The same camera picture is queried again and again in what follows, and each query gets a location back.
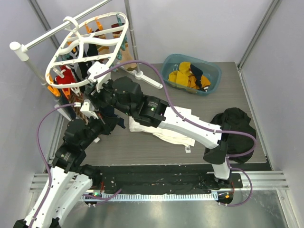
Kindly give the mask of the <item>white oval clip hanger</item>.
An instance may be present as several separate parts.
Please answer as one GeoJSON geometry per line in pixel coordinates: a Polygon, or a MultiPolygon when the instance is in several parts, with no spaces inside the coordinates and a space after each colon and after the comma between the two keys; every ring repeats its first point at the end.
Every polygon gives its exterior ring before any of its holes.
{"type": "Polygon", "coordinates": [[[66,28],[68,31],[67,36],[62,41],[61,45],[55,52],[51,61],[49,62],[46,72],[45,72],[45,80],[49,86],[54,88],[63,89],[63,88],[73,88],[73,87],[81,87],[90,83],[87,79],[84,79],[78,83],[70,83],[70,84],[55,84],[52,79],[52,73],[58,73],[60,66],[70,65],[70,64],[78,64],[78,63],[86,63],[92,61],[99,61],[102,59],[107,59],[106,66],[110,67],[112,63],[115,61],[116,56],[118,55],[120,48],[123,44],[124,37],[126,32],[128,31],[129,21],[127,16],[122,12],[110,12],[103,15],[95,16],[85,20],[82,23],[78,23],[76,19],[70,16],[66,16],[63,20],[64,22],[72,23],[74,25],[73,28],[66,28]],[[108,28],[103,29],[98,32],[92,32],[84,34],[83,32],[86,29],[86,26],[102,19],[115,19],[119,17],[122,19],[122,25],[116,28],[108,28]],[[98,35],[102,34],[112,34],[116,31],[122,31],[121,36],[119,38],[113,39],[101,39],[97,38],[98,35]],[[97,54],[93,56],[89,56],[87,51],[89,47],[92,45],[101,45],[101,46],[109,46],[110,53],[109,54],[97,54]]]}

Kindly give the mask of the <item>beige striped long sock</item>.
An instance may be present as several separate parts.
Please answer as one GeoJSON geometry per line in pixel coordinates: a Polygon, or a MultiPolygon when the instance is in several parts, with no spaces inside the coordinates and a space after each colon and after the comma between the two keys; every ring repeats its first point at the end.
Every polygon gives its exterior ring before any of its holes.
{"type": "MultiPolygon", "coordinates": [[[[124,43],[124,47],[125,47],[124,50],[122,48],[120,48],[120,53],[121,53],[121,60],[119,60],[120,63],[133,60],[133,56],[131,55],[130,50],[129,50],[128,42],[124,43]]],[[[123,65],[123,67],[128,71],[133,71],[137,68],[137,64],[129,63],[126,65],[123,65]]]]}

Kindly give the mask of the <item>white folded towel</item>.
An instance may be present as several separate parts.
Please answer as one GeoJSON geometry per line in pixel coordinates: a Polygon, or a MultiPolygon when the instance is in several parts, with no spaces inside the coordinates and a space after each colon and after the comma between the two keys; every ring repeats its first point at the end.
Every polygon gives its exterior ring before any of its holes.
{"type": "Polygon", "coordinates": [[[150,133],[159,139],[176,145],[184,145],[185,147],[190,147],[195,145],[195,140],[189,138],[183,134],[161,128],[147,127],[140,125],[132,117],[129,117],[129,130],[130,132],[144,132],[150,133]]]}

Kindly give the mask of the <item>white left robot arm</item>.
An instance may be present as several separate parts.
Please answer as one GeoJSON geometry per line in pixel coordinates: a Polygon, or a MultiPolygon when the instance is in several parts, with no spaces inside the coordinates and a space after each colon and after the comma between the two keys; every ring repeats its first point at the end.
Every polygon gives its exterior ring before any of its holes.
{"type": "Polygon", "coordinates": [[[82,165],[86,148],[101,134],[110,135],[118,117],[71,120],[57,149],[47,180],[31,212],[15,222],[16,228],[60,228],[72,208],[88,190],[101,184],[98,168],[82,165]]]}

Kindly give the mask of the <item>maroon tan striped sock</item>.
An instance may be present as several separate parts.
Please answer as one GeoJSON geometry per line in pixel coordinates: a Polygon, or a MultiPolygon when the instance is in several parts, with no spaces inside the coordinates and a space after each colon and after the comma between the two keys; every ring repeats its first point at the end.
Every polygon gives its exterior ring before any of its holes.
{"type": "MultiPolygon", "coordinates": [[[[120,24],[119,23],[115,23],[111,25],[111,28],[116,28],[119,27],[120,24]]],[[[97,22],[97,30],[95,32],[101,31],[103,30],[104,27],[100,22],[97,22]]],[[[101,38],[101,39],[113,39],[113,38],[119,38],[121,36],[121,32],[122,31],[116,31],[113,32],[112,34],[102,34],[102,35],[98,35],[97,38],[101,38]]],[[[109,46],[101,46],[101,45],[97,45],[96,46],[98,54],[103,55],[103,54],[109,54],[110,53],[110,47],[109,46]]]]}

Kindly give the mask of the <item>white drying rack stand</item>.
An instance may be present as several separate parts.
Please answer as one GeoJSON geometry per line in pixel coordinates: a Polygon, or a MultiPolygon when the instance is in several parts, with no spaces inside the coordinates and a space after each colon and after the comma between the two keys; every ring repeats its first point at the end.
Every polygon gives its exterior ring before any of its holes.
{"type": "Polygon", "coordinates": [[[135,78],[158,89],[163,87],[139,69],[136,47],[133,47],[133,56],[124,56],[129,52],[126,33],[133,35],[128,6],[125,14],[110,12],[78,23],[80,18],[106,3],[107,1],[104,0],[75,17],[66,16],[61,25],[26,45],[16,41],[9,45],[55,97],[64,97],[74,105],[76,114],[85,123],[88,123],[91,117],[95,119],[99,117],[94,111],[93,104],[83,98],[86,85],[93,85],[93,88],[100,92],[103,88],[102,84],[109,82],[111,78],[109,69],[114,71],[117,68],[126,70],[127,67],[135,67],[130,71],[135,78]],[[68,34],[57,48],[45,73],[42,74],[30,62],[27,52],[61,30],[68,31],[68,34]]]}

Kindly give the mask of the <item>teal plastic basin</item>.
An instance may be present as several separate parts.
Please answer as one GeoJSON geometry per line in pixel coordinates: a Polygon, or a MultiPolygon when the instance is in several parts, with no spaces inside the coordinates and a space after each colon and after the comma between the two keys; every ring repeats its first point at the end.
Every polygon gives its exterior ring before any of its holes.
{"type": "Polygon", "coordinates": [[[207,96],[217,90],[222,72],[213,63],[182,54],[171,54],[163,63],[161,75],[171,87],[207,96]]]}

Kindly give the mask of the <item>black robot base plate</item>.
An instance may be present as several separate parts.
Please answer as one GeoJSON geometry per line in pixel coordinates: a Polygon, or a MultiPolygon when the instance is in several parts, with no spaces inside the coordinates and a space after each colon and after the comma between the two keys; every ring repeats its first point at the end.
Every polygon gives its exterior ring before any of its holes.
{"type": "Polygon", "coordinates": [[[249,187],[248,176],[229,171],[227,180],[215,176],[207,164],[91,166],[92,190],[127,195],[205,194],[212,191],[240,190],[249,187]]]}

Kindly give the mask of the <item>black crumpled cloth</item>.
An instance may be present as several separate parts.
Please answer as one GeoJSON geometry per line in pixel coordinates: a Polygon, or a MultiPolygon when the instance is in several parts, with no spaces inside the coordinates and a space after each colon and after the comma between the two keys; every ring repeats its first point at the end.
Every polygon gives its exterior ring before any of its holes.
{"type": "MultiPolygon", "coordinates": [[[[244,132],[256,137],[256,130],[250,126],[250,121],[251,118],[243,110],[233,107],[215,115],[210,123],[221,126],[222,130],[244,132]]],[[[253,145],[254,141],[249,137],[224,133],[218,147],[205,149],[203,159],[211,164],[222,164],[227,155],[247,152],[253,145]]]]}

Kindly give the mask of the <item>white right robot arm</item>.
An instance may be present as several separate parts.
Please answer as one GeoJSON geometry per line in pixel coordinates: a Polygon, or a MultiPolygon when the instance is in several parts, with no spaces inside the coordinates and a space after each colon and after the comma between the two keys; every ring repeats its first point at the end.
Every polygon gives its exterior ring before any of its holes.
{"type": "Polygon", "coordinates": [[[143,126],[171,130],[194,139],[206,148],[203,159],[212,165],[216,185],[224,188],[231,183],[227,136],[221,133],[220,126],[183,116],[168,102],[144,95],[141,86],[126,76],[102,80],[101,85],[88,87],[85,96],[80,111],[88,118],[98,119],[96,111],[111,106],[143,126]]]}

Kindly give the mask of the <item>yellow sock striped cuff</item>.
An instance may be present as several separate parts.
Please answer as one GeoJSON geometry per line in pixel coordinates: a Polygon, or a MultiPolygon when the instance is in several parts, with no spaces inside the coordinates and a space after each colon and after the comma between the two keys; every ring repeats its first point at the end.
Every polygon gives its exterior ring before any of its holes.
{"type": "Polygon", "coordinates": [[[191,76],[192,75],[192,71],[191,71],[191,62],[181,62],[179,65],[179,71],[183,74],[185,74],[186,76],[191,76]]]}

